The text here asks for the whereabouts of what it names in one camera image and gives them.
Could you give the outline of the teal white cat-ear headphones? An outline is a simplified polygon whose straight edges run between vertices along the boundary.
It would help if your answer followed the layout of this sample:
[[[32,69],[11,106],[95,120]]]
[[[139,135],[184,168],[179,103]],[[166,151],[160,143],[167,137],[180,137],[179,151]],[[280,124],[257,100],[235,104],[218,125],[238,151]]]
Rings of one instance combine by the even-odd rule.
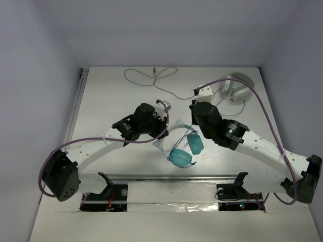
[[[193,156],[199,155],[204,149],[204,144],[198,131],[192,128],[192,125],[185,124],[178,119],[174,125],[169,126],[168,132],[177,129],[185,129],[186,132],[180,137],[171,149],[168,151],[164,148],[164,140],[162,138],[153,142],[153,146],[158,148],[162,155],[177,168],[186,169],[196,164]]]

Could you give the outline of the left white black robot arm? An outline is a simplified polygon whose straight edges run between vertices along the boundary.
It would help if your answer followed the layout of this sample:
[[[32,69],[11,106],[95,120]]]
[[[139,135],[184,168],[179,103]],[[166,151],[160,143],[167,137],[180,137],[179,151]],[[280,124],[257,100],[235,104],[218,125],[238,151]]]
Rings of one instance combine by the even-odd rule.
[[[113,193],[113,182],[103,172],[84,174],[84,169],[108,153],[128,144],[139,144],[141,135],[150,142],[168,135],[171,105],[140,104],[133,114],[114,123],[99,137],[82,138],[55,148],[47,157],[38,175],[43,195],[64,202],[76,193],[87,193],[96,199],[107,199]]]

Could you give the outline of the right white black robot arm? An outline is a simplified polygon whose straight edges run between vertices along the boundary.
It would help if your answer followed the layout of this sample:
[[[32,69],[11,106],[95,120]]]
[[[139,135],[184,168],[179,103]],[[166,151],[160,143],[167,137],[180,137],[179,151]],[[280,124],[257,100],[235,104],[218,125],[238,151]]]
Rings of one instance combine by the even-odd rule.
[[[283,179],[263,175],[259,180],[247,178],[246,172],[236,177],[233,192],[238,198],[250,193],[285,193],[298,202],[310,204],[320,178],[322,158],[309,157],[288,150],[281,151],[277,145],[261,138],[248,126],[223,119],[216,106],[209,102],[193,100],[189,106],[192,124],[199,126],[203,136],[215,144],[248,155],[275,169]]]

